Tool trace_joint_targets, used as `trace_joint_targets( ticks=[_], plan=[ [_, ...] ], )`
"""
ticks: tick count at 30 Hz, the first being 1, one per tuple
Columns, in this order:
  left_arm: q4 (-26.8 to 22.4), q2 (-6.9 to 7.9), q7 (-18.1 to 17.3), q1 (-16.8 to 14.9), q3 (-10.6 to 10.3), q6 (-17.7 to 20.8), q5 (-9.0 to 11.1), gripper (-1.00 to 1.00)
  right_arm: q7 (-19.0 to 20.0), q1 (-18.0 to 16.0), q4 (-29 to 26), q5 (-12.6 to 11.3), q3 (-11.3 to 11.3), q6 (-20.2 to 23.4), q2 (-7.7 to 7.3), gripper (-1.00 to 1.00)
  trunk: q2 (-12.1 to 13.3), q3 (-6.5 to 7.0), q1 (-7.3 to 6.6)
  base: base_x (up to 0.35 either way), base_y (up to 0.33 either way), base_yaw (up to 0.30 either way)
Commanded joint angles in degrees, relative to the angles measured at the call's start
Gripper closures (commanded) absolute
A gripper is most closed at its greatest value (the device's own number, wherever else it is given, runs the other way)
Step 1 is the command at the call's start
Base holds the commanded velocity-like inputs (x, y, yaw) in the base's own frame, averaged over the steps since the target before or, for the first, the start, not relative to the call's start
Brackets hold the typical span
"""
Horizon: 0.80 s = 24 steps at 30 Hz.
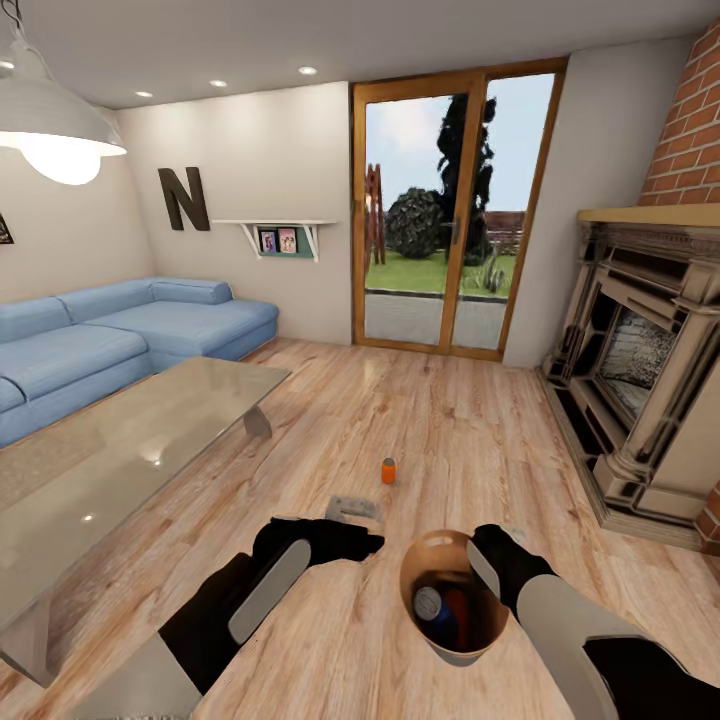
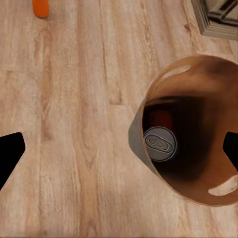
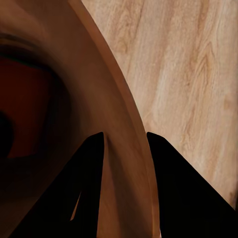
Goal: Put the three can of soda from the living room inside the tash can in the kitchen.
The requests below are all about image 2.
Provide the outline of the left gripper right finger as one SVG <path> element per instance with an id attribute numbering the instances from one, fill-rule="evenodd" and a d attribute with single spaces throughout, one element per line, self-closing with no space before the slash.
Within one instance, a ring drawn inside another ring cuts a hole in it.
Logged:
<path id="1" fill-rule="evenodd" d="M 238 134 L 233 132 L 227 132 L 224 143 L 223 150 L 233 163 L 238 171 Z"/>

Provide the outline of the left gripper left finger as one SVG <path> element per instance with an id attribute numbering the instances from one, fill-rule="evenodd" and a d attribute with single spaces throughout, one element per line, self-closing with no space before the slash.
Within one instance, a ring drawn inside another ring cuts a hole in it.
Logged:
<path id="1" fill-rule="evenodd" d="M 0 190 L 25 151 L 21 132 L 0 137 Z"/>

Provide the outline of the trash can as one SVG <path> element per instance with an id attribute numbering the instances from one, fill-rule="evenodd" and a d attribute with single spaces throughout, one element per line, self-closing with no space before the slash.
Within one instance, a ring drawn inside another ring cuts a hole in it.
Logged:
<path id="1" fill-rule="evenodd" d="M 159 81 L 166 73 L 185 72 Z M 143 132 L 146 112 L 167 110 L 178 149 L 167 163 L 148 156 Z M 238 134 L 238 63 L 223 57 L 195 55 L 167 66 L 153 81 L 128 131 L 132 152 L 171 190 L 205 206 L 238 203 L 238 189 L 222 196 L 209 193 L 238 171 L 223 150 L 227 132 Z"/>

